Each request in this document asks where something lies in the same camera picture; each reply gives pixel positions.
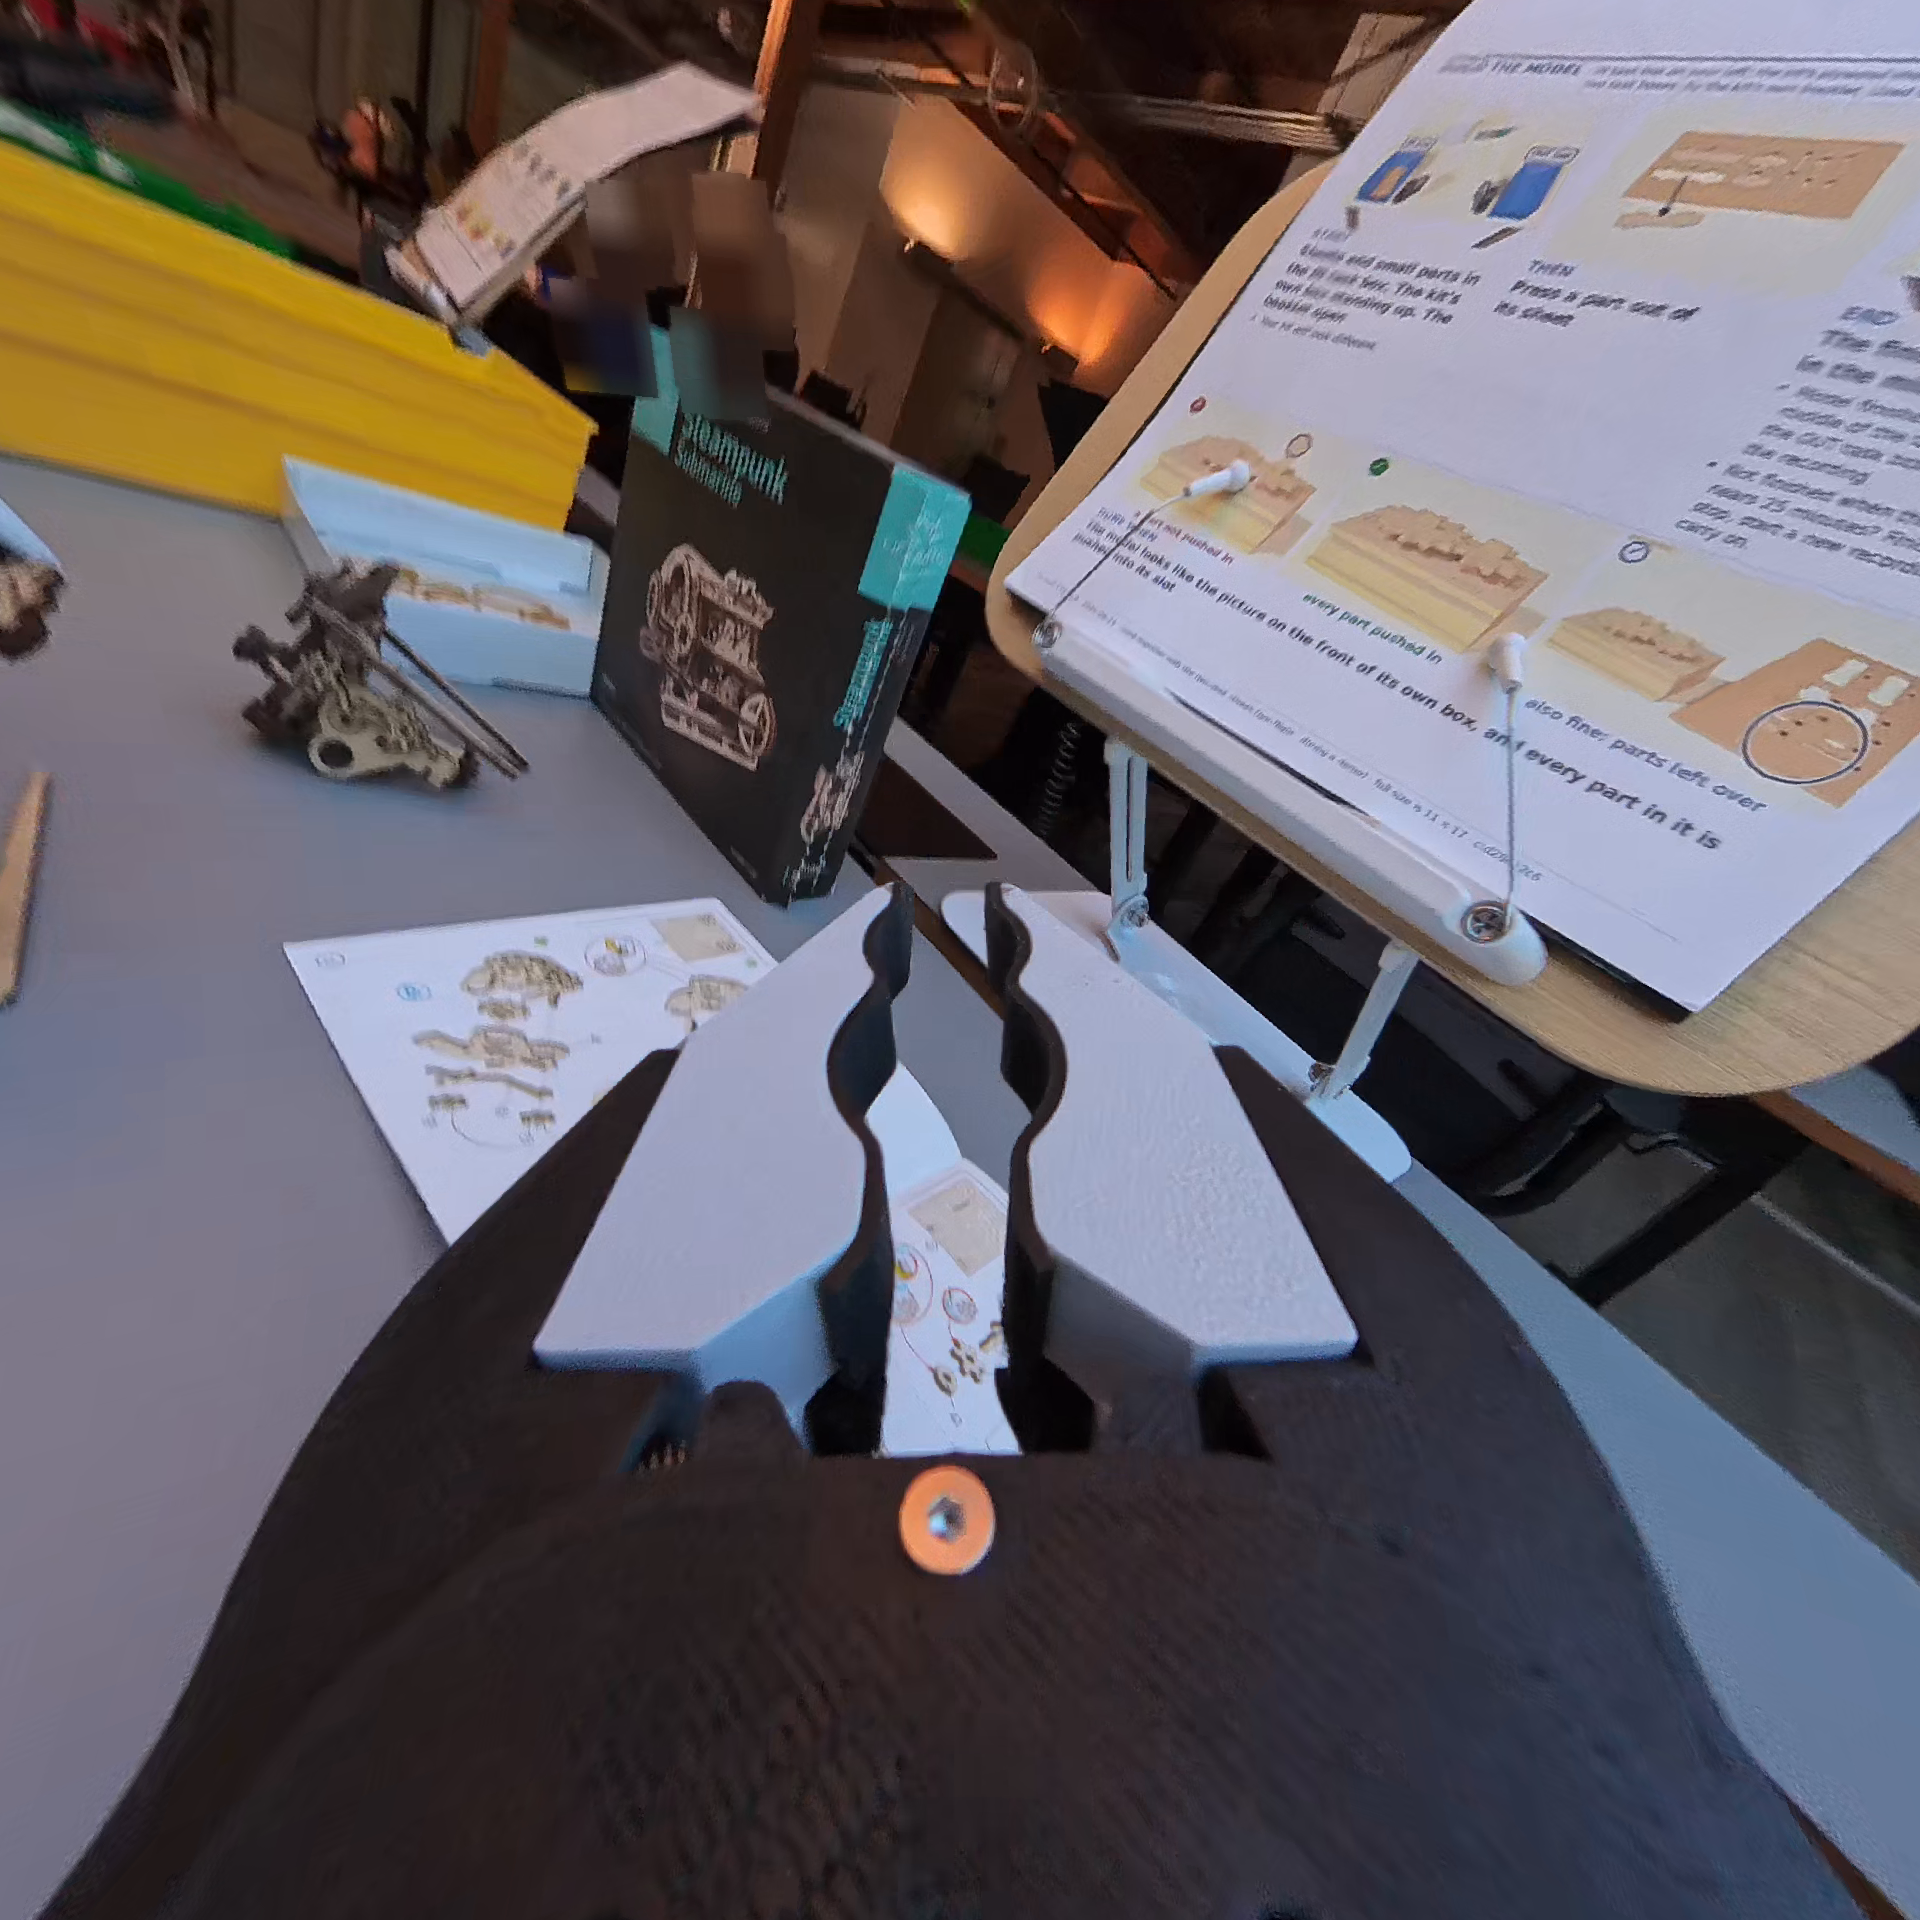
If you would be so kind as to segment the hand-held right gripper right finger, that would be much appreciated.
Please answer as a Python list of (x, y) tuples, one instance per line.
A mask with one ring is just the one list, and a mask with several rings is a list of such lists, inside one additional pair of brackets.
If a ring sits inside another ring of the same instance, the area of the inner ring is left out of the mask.
[(1218, 1047), (1037, 896), (983, 896), (1000, 1071), (1026, 1107), (1005, 1209), (1000, 1400), (1024, 1452), (1226, 1370), (1344, 1363), (1361, 1333)]

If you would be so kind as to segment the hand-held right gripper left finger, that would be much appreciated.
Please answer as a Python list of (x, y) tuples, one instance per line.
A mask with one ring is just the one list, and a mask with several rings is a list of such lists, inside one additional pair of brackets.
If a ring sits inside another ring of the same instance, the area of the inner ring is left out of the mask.
[(881, 1449), (896, 1237), (872, 1113), (899, 1071), (904, 884), (867, 895), (684, 1044), (535, 1336), (548, 1371), (775, 1394)]

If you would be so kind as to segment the assembly instruction booklet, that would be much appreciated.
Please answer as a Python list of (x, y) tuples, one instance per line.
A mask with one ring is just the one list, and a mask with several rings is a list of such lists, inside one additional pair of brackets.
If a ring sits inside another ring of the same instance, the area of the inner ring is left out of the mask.
[[(283, 946), (444, 1242), (459, 1240), (643, 1059), (778, 960), (717, 899)], [(904, 1066), (872, 1113), (896, 1223), (881, 1452), (1019, 1452), (1005, 1363), (1005, 1192)]]

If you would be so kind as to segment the grey desk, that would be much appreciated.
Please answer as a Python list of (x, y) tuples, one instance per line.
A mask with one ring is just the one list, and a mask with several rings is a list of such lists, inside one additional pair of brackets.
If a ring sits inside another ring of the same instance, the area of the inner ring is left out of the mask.
[[(491, 703), (515, 784), (323, 781), (240, 719), (232, 642), (299, 585), (277, 521), (7, 460), (5, 506), (65, 567), (55, 636), (5, 664), (5, 818), (53, 777), (2, 1035), (2, 1905), (37, 1916), (442, 1251), (281, 946), (714, 896), (787, 955), (869, 881), (759, 904), (541, 696)], [(1916, 1581), (1426, 1168), (1396, 1186), (1569, 1393), (1741, 1743), (1916, 1916)]]

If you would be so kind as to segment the printed task instruction paper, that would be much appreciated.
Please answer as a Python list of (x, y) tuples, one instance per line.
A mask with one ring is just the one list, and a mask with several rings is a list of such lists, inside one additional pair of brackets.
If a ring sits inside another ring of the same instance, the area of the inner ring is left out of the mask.
[(1689, 1015), (1916, 821), (1916, 4), (1471, 4), (1008, 587)]

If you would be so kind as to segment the yellow plastic bin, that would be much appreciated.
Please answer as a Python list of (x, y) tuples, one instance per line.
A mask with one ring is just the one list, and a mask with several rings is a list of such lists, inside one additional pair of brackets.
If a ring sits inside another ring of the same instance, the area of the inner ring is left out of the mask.
[(264, 516), (299, 460), (557, 531), (591, 437), (507, 355), (5, 144), (7, 456)]

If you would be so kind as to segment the pointed wooden stick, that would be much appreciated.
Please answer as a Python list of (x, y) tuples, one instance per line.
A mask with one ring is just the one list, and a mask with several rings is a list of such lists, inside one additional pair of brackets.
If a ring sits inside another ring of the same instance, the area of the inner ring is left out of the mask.
[(26, 975), (51, 797), (53, 777), (48, 772), (28, 776), (7, 826), (2, 850), (2, 1009), (17, 1002)]

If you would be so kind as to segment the wooden gear mechanism assembly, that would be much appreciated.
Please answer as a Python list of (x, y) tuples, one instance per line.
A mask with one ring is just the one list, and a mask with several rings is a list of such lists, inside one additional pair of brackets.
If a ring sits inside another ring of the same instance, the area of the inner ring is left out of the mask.
[(351, 561), (307, 572), (277, 641), (258, 627), (232, 642), (235, 661), (267, 687), (247, 724), (279, 748), (299, 748), (330, 781), (412, 777), (440, 794), (471, 786), (485, 769), (506, 779), (529, 759), (389, 621), (401, 567)]

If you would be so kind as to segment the small white cardboard box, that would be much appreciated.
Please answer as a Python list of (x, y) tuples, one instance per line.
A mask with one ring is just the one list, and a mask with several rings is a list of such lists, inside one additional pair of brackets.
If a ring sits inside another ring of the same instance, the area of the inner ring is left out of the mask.
[(591, 539), (297, 457), (279, 472), (303, 567), (394, 567), (389, 627), (447, 682), (593, 696), (608, 556)]

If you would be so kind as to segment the black puzzle kit box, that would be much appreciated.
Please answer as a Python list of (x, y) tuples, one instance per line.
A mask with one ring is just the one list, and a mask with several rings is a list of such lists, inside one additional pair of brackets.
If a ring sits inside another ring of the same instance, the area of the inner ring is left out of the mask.
[(835, 887), (970, 516), (787, 394), (636, 401), (593, 705), (757, 899)]

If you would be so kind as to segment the wooden document stand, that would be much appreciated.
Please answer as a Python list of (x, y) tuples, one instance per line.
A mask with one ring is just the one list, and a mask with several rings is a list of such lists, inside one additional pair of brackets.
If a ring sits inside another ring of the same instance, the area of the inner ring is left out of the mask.
[[(1490, 945), (1468, 936), (1471, 884), (1412, 852), (1378, 821), (1282, 772), (1173, 696), (1135, 679), (1085, 641), (1041, 641), (1043, 615), (1012, 596), (1016, 567), (1077, 509), (1139, 439), (1266, 255), (1306, 211), (1332, 165), (1319, 163), (1259, 205), (1143, 353), (1085, 437), (1059, 463), (1008, 536), (986, 589), (1000, 657), (1074, 720), (1104, 737), (1108, 879), (1103, 892), (1044, 896), (1048, 909), (1149, 989), (1173, 989), (1189, 1019), (1235, 1013), (1226, 1043), (1256, 1052), (1372, 1170), (1399, 1180), (1403, 1141), (1353, 1093), (1388, 1018), (1417, 970), (1460, 987), (1560, 1061), (1605, 1083), (1680, 1097), (1756, 1097), (1770, 1119), (1803, 1125), (1841, 1152), (1824, 1109), (1793, 1091), (1860, 1068), (1916, 1027), (1916, 826), (1904, 828), (1826, 904), (1793, 928), (1704, 1013), (1664, 1019), (1621, 981), (1565, 949)], [(1383, 932), (1385, 946), (1335, 1063), (1315, 1059), (1241, 1005), (1216, 977), (1162, 936), (1148, 913), (1146, 777), (1162, 770), (1192, 801), (1239, 828), (1261, 852)]]

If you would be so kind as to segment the curled printed paper sheet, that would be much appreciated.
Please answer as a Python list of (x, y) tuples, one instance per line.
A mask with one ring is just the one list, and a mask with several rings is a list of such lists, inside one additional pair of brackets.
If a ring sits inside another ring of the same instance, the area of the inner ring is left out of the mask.
[(562, 237), (595, 186), (636, 161), (759, 124), (755, 90), (691, 61), (597, 90), (480, 159), (386, 247), (386, 268), (426, 315), (447, 330), (475, 327)]

